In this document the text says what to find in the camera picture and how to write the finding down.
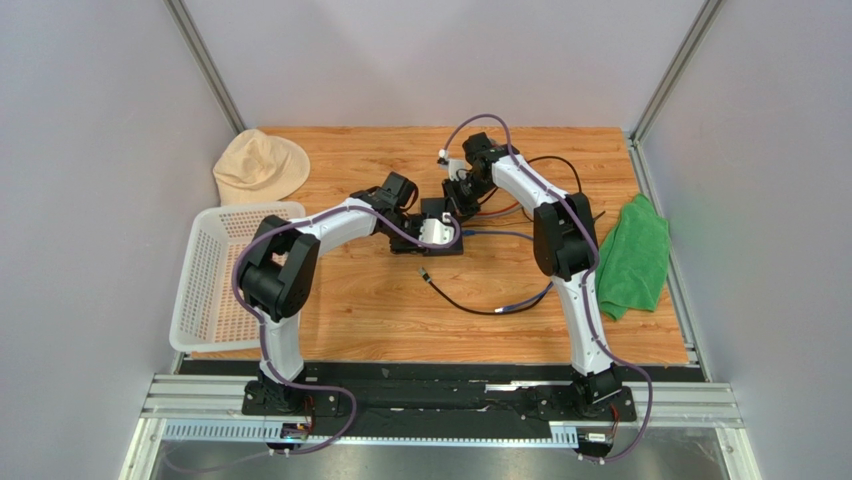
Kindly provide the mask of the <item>black network switch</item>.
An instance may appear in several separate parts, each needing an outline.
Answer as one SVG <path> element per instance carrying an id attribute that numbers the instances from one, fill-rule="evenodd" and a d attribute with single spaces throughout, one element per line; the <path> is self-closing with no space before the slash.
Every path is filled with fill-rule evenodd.
<path id="1" fill-rule="evenodd" d="M 448 212 L 446 207 L 446 202 L 444 198 L 425 198 L 420 201 L 420 212 L 427 216 L 427 218 L 436 218 L 439 217 L 442 213 Z M 429 252 L 423 256 L 450 256 L 450 255 L 461 255 L 463 253 L 463 239 L 460 238 L 459 241 L 452 247 L 448 249 L 431 249 L 428 248 Z"/>

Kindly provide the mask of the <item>white plastic basket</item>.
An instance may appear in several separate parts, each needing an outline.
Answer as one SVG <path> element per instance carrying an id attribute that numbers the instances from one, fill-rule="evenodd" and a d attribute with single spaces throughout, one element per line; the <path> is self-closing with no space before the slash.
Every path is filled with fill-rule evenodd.
<path id="1" fill-rule="evenodd" d="M 183 353 L 257 348 L 257 321 L 235 300 L 230 284 L 234 262 L 252 241 L 261 221 L 306 215 L 298 202 L 210 208 L 194 219 L 179 280 L 169 340 Z"/>

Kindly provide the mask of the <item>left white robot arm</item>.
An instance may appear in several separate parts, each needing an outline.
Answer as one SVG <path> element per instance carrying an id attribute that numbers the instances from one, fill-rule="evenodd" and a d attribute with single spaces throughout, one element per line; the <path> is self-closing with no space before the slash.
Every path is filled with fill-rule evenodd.
<path id="1" fill-rule="evenodd" d="M 391 173 L 382 185 L 357 191 L 321 213 L 261 221 L 231 274 L 235 299 L 258 321 L 261 349 L 258 378 L 246 388 L 245 413 L 266 409 L 292 415 L 310 408 L 318 389 L 301 381 L 299 315 L 323 255 L 377 233 L 388 237 L 394 253 L 441 250 L 457 241 L 459 227 L 449 214 L 409 213 L 417 195 L 413 182 Z"/>

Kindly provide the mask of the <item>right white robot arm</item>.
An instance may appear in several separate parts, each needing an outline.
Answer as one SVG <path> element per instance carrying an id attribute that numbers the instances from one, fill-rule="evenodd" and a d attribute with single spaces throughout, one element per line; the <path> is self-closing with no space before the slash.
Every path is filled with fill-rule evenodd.
<path id="1" fill-rule="evenodd" d="M 451 158 L 446 149 L 438 154 L 448 173 L 443 187 L 451 207 L 470 218 L 479 210 L 478 201 L 499 188 L 531 212 L 534 259 L 557 292 L 569 331 L 575 372 L 570 405 L 586 418 L 610 413 L 622 380 L 597 305 L 599 251 L 588 198 L 553 185 L 515 147 L 498 145 L 485 133 L 470 136 L 463 148 L 462 160 Z"/>

